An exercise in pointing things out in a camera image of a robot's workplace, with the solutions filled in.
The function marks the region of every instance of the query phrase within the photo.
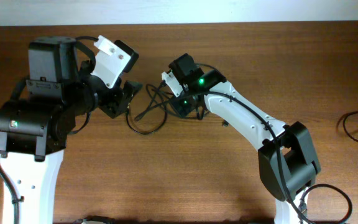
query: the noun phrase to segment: white wall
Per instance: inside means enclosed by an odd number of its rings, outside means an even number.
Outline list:
[[[0,26],[358,20],[358,0],[0,0]]]

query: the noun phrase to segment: white plastic panel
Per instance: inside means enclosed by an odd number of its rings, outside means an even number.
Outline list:
[[[308,190],[308,187],[298,193],[294,199],[294,204],[299,207],[302,194]],[[305,203],[308,203],[309,195],[305,197]],[[288,202],[281,202],[276,199],[276,216],[274,217],[274,224],[299,224],[299,218],[296,211]]]
[[[169,86],[173,94],[178,97],[180,93],[183,91],[183,87],[179,84],[178,80],[173,75],[173,72],[166,73],[163,72],[162,80],[165,80],[165,83]]]
[[[45,161],[35,162],[34,155],[8,152],[0,158],[0,165],[16,189],[19,202],[19,224],[51,224],[55,200],[56,179],[64,150],[45,156]],[[9,189],[4,184],[4,211],[2,224],[13,223],[13,204]]]
[[[108,88],[112,88],[131,56],[102,35],[94,46],[100,51],[96,55],[96,66],[91,74],[102,79]]]
[[[218,83],[216,86],[212,87],[210,91],[216,91],[220,93],[226,93],[237,98],[256,113],[258,113],[266,122],[271,124],[273,132],[276,136],[284,132],[283,126],[285,123],[279,121],[267,113],[260,110],[258,107],[253,105],[243,96],[241,96],[233,87],[230,82]],[[263,144],[264,139],[272,140],[273,136],[268,130],[265,129],[265,126],[256,118],[251,112],[243,108],[238,103],[232,101],[223,96],[208,94],[204,97],[205,104],[210,112],[220,116],[225,119],[231,126],[233,126],[237,131],[239,131],[251,144],[258,150]]]

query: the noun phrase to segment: brown tabletop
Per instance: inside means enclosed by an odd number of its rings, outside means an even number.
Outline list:
[[[354,204],[349,222],[358,223],[358,143],[336,128],[344,113],[358,110],[358,22],[0,27],[0,107],[29,72],[32,39],[99,34],[138,51],[139,60],[123,79],[158,85],[168,64],[189,53],[220,69],[266,113],[305,124],[322,166],[316,183],[348,193]],[[142,90],[132,113],[148,103]],[[162,115],[153,111],[139,126],[153,128]],[[275,201],[259,179],[256,150],[221,122],[213,114],[202,121],[171,116],[159,132],[141,136],[126,126],[124,116],[110,119],[94,111],[89,125],[68,138],[54,222],[87,215],[173,222],[273,218]],[[348,126],[355,131],[358,116]],[[338,220],[346,210],[346,201],[332,190],[310,195],[312,220]],[[0,222],[1,216],[0,178]]]

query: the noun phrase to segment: table surface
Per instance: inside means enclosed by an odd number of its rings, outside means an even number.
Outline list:
[[[28,74],[31,40],[99,34],[139,52],[124,79],[158,85],[168,64],[189,53],[219,68],[263,111],[288,124],[305,124],[322,166],[316,183],[348,193],[354,205],[349,222],[358,223],[358,143],[336,127],[343,114],[358,110],[358,22],[0,27],[0,107]],[[148,102],[142,90],[132,113]],[[139,127],[154,127],[162,115],[153,111]],[[68,138],[54,222],[87,215],[173,222],[273,218],[275,201],[259,179],[257,152],[221,122],[213,114],[202,121],[168,117],[159,132],[141,136],[124,116],[110,119],[94,111],[89,125]],[[358,116],[348,125],[358,137]],[[346,210],[346,201],[332,190],[310,195],[312,220],[338,220]],[[1,214],[0,178],[0,222]]]

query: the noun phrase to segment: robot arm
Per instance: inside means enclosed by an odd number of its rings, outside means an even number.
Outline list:
[[[75,116],[100,108],[115,118],[142,86],[127,81],[120,87],[119,76],[138,58],[134,50],[103,36],[94,45],[100,50],[97,56],[73,38],[34,40],[29,45],[30,76],[0,109],[0,164],[21,199],[19,224],[53,222],[57,175]],[[89,57],[80,70],[77,49]],[[20,100],[25,84],[29,99]],[[2,223],[14,223],[6,185]]]
[[[173,98],[184,99],[172,103],[173,109],[186,116],[200,106],[222,117],[239,131],[258,151],[260,179],[276,198],[275,223],[299,223],[298,214],[286,201],[289,198],[280,181],[273,136],[259,118],[233,99],[245,104],[264,119],[277,136],[281,148],[291,149],[285,155],[281,152],[280,156],[285,184],[296,206],[300,204],[302,193],[314,184],[315,177],[321,170],[306,127],[299,122],[289,126],[264,113],[241,96],[221,73],[217,70],[204,73],[188,54],[173,61],[169,67],[168,73],[162,73],[162,79],[171,88]]]

